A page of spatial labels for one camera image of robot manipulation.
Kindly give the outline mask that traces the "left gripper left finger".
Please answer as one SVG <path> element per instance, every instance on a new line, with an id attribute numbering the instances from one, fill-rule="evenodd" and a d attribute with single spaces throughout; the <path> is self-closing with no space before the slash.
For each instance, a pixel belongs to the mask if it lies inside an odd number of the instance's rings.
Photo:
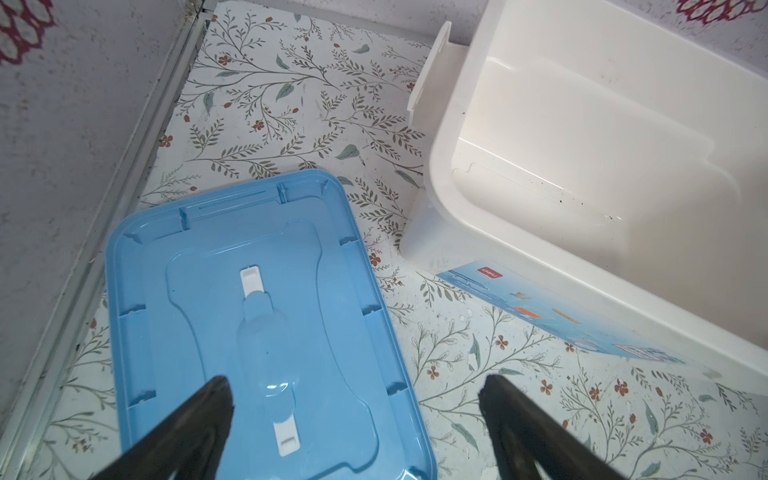
<path id="1" fill-rule="evenodd" d="M 215 376 L 97 479 L 213 479 L 234 414 L 228 379 Z"/>

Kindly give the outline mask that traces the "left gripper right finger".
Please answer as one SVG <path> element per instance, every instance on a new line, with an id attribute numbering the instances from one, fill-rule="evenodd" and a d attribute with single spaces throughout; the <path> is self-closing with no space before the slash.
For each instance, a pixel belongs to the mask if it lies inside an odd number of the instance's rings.
<path id="1" fill-rule="evenodd" d="M 478 395 L 502 479 L 620 479 L 525 393 L 489 375 Z"/>

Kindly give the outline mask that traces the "white plastic storage bin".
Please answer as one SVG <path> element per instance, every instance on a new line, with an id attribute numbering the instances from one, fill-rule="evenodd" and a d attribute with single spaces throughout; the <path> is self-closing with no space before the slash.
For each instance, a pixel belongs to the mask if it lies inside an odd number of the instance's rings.
<path id="1" fill-rule="evenodd" d="M 574 345 L 767 391 L 767 77 L 611 1 L 491 1 L 410 95 L 416 266 Z"/>

